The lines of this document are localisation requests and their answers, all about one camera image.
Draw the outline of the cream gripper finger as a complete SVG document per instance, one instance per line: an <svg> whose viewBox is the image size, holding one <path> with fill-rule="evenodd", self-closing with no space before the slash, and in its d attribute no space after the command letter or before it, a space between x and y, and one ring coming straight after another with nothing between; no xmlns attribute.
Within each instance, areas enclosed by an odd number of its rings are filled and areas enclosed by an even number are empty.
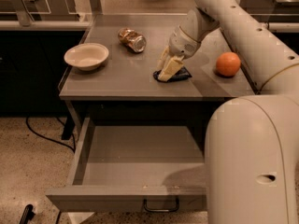
<svg viewBox="0 0 299 224"><path fill-rule="evenodd" d="M161 70L158 79L161 81L167 81L171 76L173 76L180 68L183 67L183 57L182 56L170 56L165 62L164 68Z"/></svg>
<svg viewBox="0 0 299 224"><path fill-rule="evenodd" d="M162 70L164 68L165 62L169 57L169 47L166 46L158 63L157 63L157 70Z"/></svg>

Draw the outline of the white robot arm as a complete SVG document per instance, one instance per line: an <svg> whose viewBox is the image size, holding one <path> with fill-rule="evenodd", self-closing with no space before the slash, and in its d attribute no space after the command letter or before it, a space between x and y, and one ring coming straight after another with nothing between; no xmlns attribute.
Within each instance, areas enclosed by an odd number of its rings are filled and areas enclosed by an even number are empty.
<svg viewBox="0 0 299 224"><path fill-rule="evenodd" d="M168 81L221 28L258 90L224 103L208 123L208 224L298 224L298 56L239 0L194 1L158 62L159 80Z"/></svg>

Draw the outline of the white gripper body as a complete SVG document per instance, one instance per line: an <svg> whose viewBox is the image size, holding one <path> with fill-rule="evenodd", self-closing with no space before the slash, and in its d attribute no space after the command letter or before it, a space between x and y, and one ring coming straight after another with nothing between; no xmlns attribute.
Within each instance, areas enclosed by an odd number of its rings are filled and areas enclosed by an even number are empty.
<svg viewBox="0 0 299 224"><path fill-rule="evenodd" d="M199 50L201 43L190 38L178 26L170 35L168 46L172 55L189 59Z"/></svg>

